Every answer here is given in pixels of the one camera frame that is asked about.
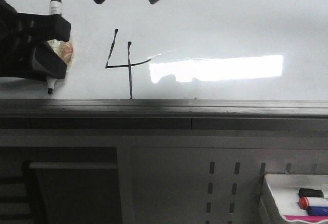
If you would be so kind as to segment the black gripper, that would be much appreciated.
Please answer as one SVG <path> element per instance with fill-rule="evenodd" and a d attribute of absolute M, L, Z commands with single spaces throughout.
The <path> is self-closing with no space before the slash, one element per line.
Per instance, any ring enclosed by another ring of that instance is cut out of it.
<path fill-rule="evenodd" d="M 60 14 L 20 13 L 1 0 L 1 77 L 65 79 L 67 64 L 45 41 L 68 42 L 70 32 L 71 24 Z M 31 42 L 44 43 L 34 47 Z"/>

